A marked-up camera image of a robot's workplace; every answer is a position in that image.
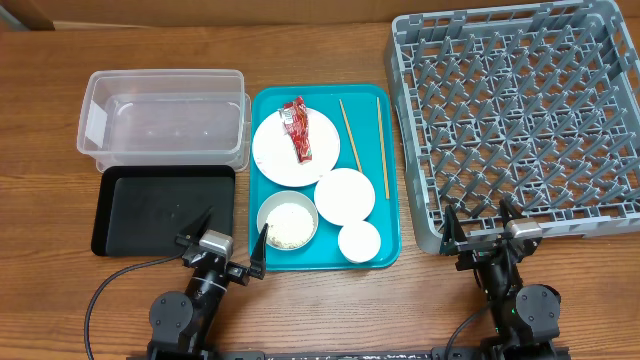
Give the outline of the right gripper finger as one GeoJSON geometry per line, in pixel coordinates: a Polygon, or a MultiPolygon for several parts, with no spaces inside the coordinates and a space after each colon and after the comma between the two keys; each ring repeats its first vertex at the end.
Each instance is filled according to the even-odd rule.
{"type": "Polygon", "coordinates": [[[507,225],[511,220],[522,219],[522,213],[516,209],[516,207],[512,204],[512,202],[503,198],[499,201],[500,209],[500,217],[501,221],[504,225],[507,225]]]}
{"type": "Polygon", "coordinates": [[[451,205],[447,205],[444,214],[443,245],[456,244],[466,241],[466,234],[458,220],[456,212],[451,205]]]}

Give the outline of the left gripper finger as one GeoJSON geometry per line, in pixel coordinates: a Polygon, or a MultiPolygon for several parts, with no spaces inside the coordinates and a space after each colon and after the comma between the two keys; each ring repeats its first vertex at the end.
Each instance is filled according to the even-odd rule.
{"type": "Polygon", "coordinates": [[[208,207],[198,218],[187,225],[178,233],[179,240],[199,240],[208,230],[208,225],[213,212],[212,207],[208,207]]]}
{"type": "Polygon", "coordinates": [[[266,272],[266,245],[269,225],[265,223],[260,231],[258,240],[250,257],[249,275],[253,278],[263,278],[266,272]]]}

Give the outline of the white rice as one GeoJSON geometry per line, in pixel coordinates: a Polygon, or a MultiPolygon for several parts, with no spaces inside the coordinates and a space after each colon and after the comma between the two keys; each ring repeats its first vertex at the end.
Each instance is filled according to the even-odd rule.
{"type": "Polygon", "coordinates": [[[267,243],[275,248],[292,250],[306,244],[313,236],[312,214],[296,203],[276,206],[267,216],[267,243]]]}

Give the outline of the grey bowl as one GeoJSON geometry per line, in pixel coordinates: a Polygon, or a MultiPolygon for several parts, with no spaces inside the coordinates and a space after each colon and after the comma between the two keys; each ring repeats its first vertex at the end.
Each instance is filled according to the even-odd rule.
{"type": "MultiPolygon", "coordinates": [[[[303,206],[304,208],[306,208],[312,214],[312,216],[313,216],[313,218],[315,220],[315,230],[314,230],[314,234],[312,236],[312,238],[313,238],[315,236],[317,228],[319,226],[319,216],[318,216],[318,212],[316,210],[316,206],[304,194],[302,194],[300,192],[297,192],[297,191],[291,191],[291,190],[277,192],[277,193],[271,195],[269,198],[267,198],[262,203],[260,209],[258,210],[258,214],[257,214],[257,227],[258,227],[258,229],[259,230],[262,229],[263,225],[266,223],[266,219],[267,219],[268,214],[276,206],[278,206],[280,204],[283,204],[283,203],[296,203],[296,204],[299,204],[299,205],[303,206]]],[[[273,247],[273,248],[275,248],[276,250],[293,251],[293,250],[298,250],[298,249],[304,247],[306,244],[304,244],[303,246],[301,246],[299,248],[292,249],[292,250],[278,249],[278,248],[275,248],[275,247],[273,247],[273,246],[271,246],[269,244],[268,245],[273,247]]]]}

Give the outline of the small white cup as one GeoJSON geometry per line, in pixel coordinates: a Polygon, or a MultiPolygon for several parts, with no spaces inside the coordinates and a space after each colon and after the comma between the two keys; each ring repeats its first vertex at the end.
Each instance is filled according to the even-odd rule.
{"type": "Polygon", "coordinates": [[[338,247],[349,262],[365,263],[379,253],[381,236],[376,227],[367,221],[352,222],[339,231],[338,247]]]}

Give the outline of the medium white plate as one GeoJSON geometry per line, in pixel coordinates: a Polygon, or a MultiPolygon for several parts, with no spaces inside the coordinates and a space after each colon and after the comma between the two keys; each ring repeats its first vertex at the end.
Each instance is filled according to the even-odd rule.
{"type": "Polygon", "coordinates": [[[361,172],[338,168],[323,176],[314,191],[318,213],[329,223],[344,226],[365,220],[373,211],[376,195],[361,172]]]}

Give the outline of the large white plate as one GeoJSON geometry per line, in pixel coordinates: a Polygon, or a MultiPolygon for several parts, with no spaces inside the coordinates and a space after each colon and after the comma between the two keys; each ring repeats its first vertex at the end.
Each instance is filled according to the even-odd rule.
{"type": "Polygon", "coordinates": [[[278,111],[258,126],[252,140],[253,160],[272,182],[286,187],[312,185],[336,165],[341,147],[336,127],[315,109],[308,109],[308,118],[312,160],[306,163],[298,162],[294,144],[278,111]]]}

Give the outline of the red snack wrapper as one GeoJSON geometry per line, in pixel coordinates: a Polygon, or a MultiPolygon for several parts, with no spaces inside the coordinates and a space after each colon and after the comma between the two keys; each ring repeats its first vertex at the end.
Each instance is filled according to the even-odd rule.
{"type": "Polygon", "coordinates": [[[284,129],[289,135],[296,152],[297,160],[304,164],[312,160],[312,150],[309,139],[309,119],[306,103],[302,97],[285,103],[279,109],[279,115],[284,129]]]}

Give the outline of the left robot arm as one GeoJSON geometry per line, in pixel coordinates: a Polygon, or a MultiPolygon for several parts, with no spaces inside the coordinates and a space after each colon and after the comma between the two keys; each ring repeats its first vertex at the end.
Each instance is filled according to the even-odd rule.
{"type": "Polygon", "coordinates": [[[175,237],[185,248],[183,265],[194,272],[184,291],[166,292],[153,302],[148,359],[219,359],[206,340],[228,286],[246,286],[265,276],[268,226],[262,227],[250,265],[244,266],[231,260],[233,239],[209,228],[212,214],[207,209],[175,237]]]}

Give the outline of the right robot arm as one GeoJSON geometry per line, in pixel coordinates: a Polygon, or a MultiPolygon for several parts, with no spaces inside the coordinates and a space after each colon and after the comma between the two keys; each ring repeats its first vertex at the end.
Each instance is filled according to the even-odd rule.
{"type": "Polygon", "coordinates": [[[568,359],[569,350],[557,348],[561,295],[544,284],[526,286],[517,264],[535,253],[542,240],[539,224],[525,217],[508,200],[500,201],[503,230],[485,240],[466,236],[452,206],[445,208],[440,252],[457,257],[456,269],[471,270],[487,304],[470,315],[450,336],[443,359],[568,359]],[[489,313],[496,335],[471,350],[456,350],[462,331],[489,313]]]}

